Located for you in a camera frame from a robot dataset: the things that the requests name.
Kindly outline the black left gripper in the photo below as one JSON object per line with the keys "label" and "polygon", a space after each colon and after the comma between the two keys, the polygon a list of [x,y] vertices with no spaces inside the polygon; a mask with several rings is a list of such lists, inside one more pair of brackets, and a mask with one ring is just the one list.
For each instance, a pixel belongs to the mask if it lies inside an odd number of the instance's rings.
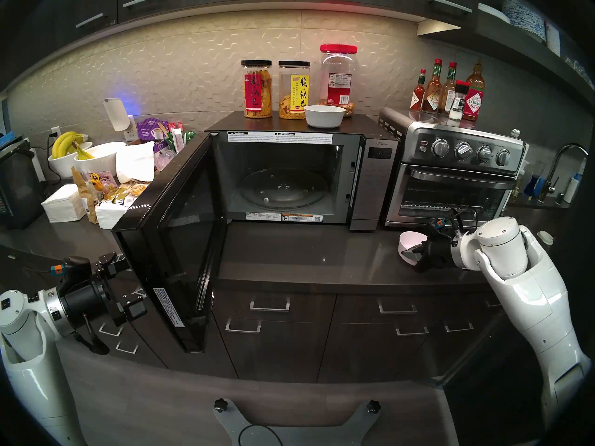
{"label": "black left gripper", "polygon": [[[129,270],[128,260],[116,252],[100,256],[95,263],[97,276],[117,276]],[[109,278],[62,279],[61,305],[73,329],[103,317],[121,326],[148,313],[143,294],[117,295]]]}

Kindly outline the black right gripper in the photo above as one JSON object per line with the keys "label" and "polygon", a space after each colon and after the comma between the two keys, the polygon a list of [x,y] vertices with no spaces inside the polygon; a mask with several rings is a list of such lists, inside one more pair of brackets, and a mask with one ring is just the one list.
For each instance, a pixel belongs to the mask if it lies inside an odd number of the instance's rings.
{"label": "black right gripper", "polygon": [[412,246],[400,252],[402,257],[420,257],[413,266],[416,273],[429,269],[457,268],[452,253],[453,240],[449,237],[428,237],[420,246]]}

